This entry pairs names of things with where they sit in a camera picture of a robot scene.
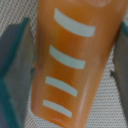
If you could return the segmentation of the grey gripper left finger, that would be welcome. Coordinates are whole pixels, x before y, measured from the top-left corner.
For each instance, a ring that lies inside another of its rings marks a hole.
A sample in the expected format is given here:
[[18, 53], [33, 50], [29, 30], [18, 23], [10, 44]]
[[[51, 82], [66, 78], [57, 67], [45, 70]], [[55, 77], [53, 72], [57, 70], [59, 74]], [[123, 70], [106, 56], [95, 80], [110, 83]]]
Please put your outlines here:
[[0, 128], [24, 128], [34, 61], [33, 36], [24, 18], [0, 37]]

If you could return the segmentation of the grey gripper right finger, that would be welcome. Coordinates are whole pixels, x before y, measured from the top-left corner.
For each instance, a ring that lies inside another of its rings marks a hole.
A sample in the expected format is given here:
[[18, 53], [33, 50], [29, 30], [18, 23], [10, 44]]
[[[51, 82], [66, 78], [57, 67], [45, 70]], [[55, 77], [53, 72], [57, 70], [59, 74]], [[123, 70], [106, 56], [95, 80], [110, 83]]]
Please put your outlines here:
[[122, 23], [114, 49], [115, 79], [122, 105], [128, 107], [128, 26]]

